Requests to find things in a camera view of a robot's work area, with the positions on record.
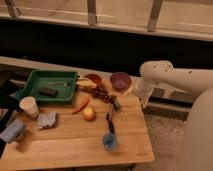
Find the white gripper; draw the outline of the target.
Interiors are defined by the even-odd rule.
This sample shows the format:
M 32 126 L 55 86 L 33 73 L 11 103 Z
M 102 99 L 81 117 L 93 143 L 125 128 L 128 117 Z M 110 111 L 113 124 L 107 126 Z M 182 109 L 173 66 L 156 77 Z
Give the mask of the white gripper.
M 140 98 L 143 108 L 146 108 L 149 98 L 154 91 L 154 86 L 146 82 L 143 78 L 140 78 L 134 87 L 135 95 Z

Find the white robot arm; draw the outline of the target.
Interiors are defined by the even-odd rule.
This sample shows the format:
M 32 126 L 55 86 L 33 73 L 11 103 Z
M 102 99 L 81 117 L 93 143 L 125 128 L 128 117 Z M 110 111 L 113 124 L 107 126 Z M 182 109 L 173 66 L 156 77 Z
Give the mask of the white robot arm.
M 191 105 L 178 171 L 213 171 L 213 69 L 175 68 L 168 60 L 144 62 L 133 88 L 143 108 L 162 84 L 179 90 L 172 100 Z

